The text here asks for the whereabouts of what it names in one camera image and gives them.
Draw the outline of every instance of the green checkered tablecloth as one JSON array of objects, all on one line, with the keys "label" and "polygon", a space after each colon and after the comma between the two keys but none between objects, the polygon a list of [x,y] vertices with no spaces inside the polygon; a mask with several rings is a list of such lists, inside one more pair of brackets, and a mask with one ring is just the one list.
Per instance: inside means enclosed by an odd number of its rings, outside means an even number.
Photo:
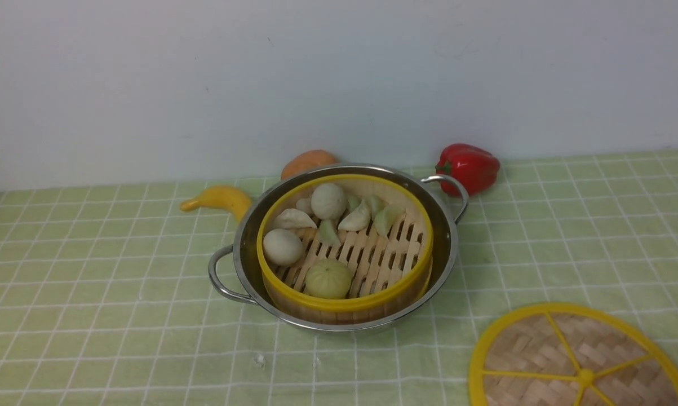
[{"label": "green checkered tablecloth", "polygon": [[[208,258],[236,222],[180,201],[274,182],[0,193],[0,405],[468,404],[478,335],[544,301],[619,316],[678,365],[678,150],[504,162],[458,227],[444,288],[360,339],[212,291]],[[220,275],[239,288],[230,260]]]}]

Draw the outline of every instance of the yellow banana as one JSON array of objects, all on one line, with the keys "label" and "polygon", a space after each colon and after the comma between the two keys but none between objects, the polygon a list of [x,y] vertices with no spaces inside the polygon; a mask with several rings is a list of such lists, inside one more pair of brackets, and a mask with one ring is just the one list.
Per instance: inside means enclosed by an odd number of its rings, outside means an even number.
[{"label": "yellow banana", "polygon": [[198,208],[223,209],[230,211],[240,222],[246,211],[251,208],[251,198],[240,188],[217,185],[206,188],[195,198],[181,203],[181,210],[192,211]]}]

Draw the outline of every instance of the pot handle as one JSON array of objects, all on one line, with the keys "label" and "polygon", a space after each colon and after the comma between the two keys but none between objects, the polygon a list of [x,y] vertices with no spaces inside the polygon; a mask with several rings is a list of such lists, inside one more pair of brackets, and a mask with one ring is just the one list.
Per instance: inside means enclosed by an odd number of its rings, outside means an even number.
[{"label": "pot handle", "polygon": [[422,183],[449,182],[452,185],[454,185],[454,187],[457,188],[457,190],[459,190],[459,193],[462,195],[462,208],[459,210],[457,218],[454,219],[454,223],[458,224],[460,219],[462,219],[462,216],[464,216],[465,211],[467,211],[467,206],[469,205],[469,193],[467,192],[467,188],[465,188],[464,185],[462,185],[455,178],[440,173],[437,173],[436,175],[427,176],[426,178],[423,178],[421,182]]},{"label": "pot handle", "polygon": [[236,293],[233,290],[226,288],[223,283],[218,280],[218,275],[216,275],[216,264],[218,263],[218,260],[227,256],[228,254],[233,254],[233,244],[219,249],[211,256],[211,259],[208,262],[208,277],[211,280],[211,285],[213,285],[213,287],[218,290],[218,293],[220,293],[224,298],[231,299],[239,303],[257,305],[258,303],[253,298],[251,298],[251,296]]}]

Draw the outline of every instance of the toy vegetable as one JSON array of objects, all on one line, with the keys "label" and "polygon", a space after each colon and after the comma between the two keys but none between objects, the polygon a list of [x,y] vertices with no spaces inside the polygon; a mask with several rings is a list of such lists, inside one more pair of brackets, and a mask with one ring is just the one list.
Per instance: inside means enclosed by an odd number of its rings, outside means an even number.
[{"label": "toy vegetable", "polygon": [[303,154],[298,155],[286,164],[281,171],[281,180],[301,172],[306,172],[306,170],[314,169],[314,167],[331,164],[338,164],[338,160],[334,155],[323,149],[311,149],[311,151],[303,152]]},{"label": "toy vegetable", "polygon": [[[436,173],[455,178],[472,196],[497,181],[500,167],[499,160],[490,152],[468,144],[452,144],[441,152]],[[459,190],[449,182],[441,182],[441,188],[449,196],[460,196]]]}]

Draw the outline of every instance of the yellow rim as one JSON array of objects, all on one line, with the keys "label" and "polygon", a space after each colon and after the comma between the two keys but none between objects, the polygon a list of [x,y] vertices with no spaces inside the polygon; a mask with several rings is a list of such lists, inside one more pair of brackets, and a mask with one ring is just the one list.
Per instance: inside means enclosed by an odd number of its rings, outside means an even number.
[{"label": "yellow rim", "polygon": [[[419,257],[418,261],[416,261],[416,266],[414,268],[411,268],[411,270],[406,275],[404,275],[403,278],[401,278],[397,283],[392,285],[390,288],[382,290],[378,293],[373,293],[371,295],[364,296],[363,298],[352,298],[352,299],[314,298],[313,296],[309,296],[304,293],[298,292],[297,290],[294,290],[289,285],[283,283],[274,274],[274,272],[269,267],[266,258],[264,257],[263,236],[265,234],[264,231],[267,228],[268,219],[271,218],[272,214],[274,213],[274,211],[277,210],[278,206],[282,205],[284,201],[286,201],[288,198],[290,198],[290,196],[294,195],[295,193],[301,192],[306,188],[313,187],[313,185],[316,185],[317,183],[332,182],[332,180],[354,180],[354,179],[371,180],[372,182],[382,183],[388,187],[395,188],[396,190],[399,190],[401,193],[406,195],[406,197],[408,197],[409,200],[411,200],[411,202],[414,203],[414,205],[416,205],[419,208],[424,218],[424,224],[427,225],[426,233],[427,249],[424,250],[424,254],[422,254],[422,256]],[[299,303],[301,306],[313,308],[315,310],[320,311],[362,311],[385,303],[386,301],[390,301],[392,298],[401,295],[401,293],[404,292],[406,288],[413,284],[416,281],[416,278],[418,278],[419,275],[421,274],[421,272],[418,272],[418,270],[425,270],[426,267],[429,265],[429,259],[431,258],[433,242],[434,234],[433,229],[431,228],[431,220],[429,219],[429,214],[422,205],[421,201],[419,201],[418,198],[416,198],[416,196],[412,195],[404,188],[400,187],[394,182],[390,182],[390,180],[377,178],[375,176],[331,175],[303,183],[299,187],[293,188],[286,195],[283,195],[280,198],[278,198],[278,200],[274,203],[273,206],[271,206],[271,208],[267,212],[266,217],[264,217],[263,221],[261,222],[261,226],[259,226],[259,236],[256,238],[256,251],[258,251],[259,254],[259,264],[261,265],[261,272],[264,274],[264,277],[266,277],[268,282],[272,286],[274,286],[282,295],[290,298],[292,301]]]},{"label": "yellow rim", "polygon": [[[637,358],[629,363],[623,363],[621,365],[617,365],[616,367],[598,372],[596,373],[597,377],[605,376],[609,373],[617,372],[622,368],[630,367],[631,365],[636,365],[640,362],[654,358],[657,362],[659,362],[666,375],[672,381],[672,385],[674,385],[674,389],[676,390],[678,396],[678,369],[674,366],[669,357],[660,349],[660,347],[643,335],[639,330],[635,329],[624,321],[615,318],[614,316],[610,316],[609,314],[602,313],[601,311],[596,311],[591,308],[586,308],[584,306],[578,306],[570,303],[542,303],[519,308],[509,314],[502,316],[497,321],[492,323],[491,326],[489,326],[489,328],[487,328],[486,331],[481,335],[480,340],[476,344],[475,351],[473,352],[472,362],[469,365],[469,397],[472,399],[473,406],[488,405],[484,391],[484,375],[488,373],[491,373],[492,375],[527,376],[530,378],[545,378],[547,380],[556,379],[561,381],[575,381],[580,385],[578,398],[575,404],[579,404],[579,401],[584,395],[584,391],[593,390],[600,398],[602,398],[604,403],[608,404],[609,406],[614,405],[614,403],[612,403],[612,401],[607,398],[606,395],[599,391],[596,386],[592,385],[591,383],[585,383],[583,380],[581,380],[579,364],[573,354],[573,350],[571,350],[569,344],[566,342],[565,337],[559,331],[555,322],[553,322],[550,313],[575,314],[601,321],[602,323],[612,326],[620,332],[623,332],[630,339],[634,339],[635,342],[641,345],[648,353],[644,357]],[[509,327],[511,324],[514,324],[522,319],[526,319],[530,316],[537,316],[538,314],[544,314],[547,316],[548,321],[550,321],[550,324],[552,324],[553,328],[555,329],[557,336],[565,346],[565,350],[569,354],[571,363],[574,364],[574,367],[578,371],[578,375],[564,376],[544,373],[488,372],[487,370],[484,370],[486,355],[489,353],[491,344],[494,343],[494,340],[499,336],[499,334],[501,334],[504,329]]]}]

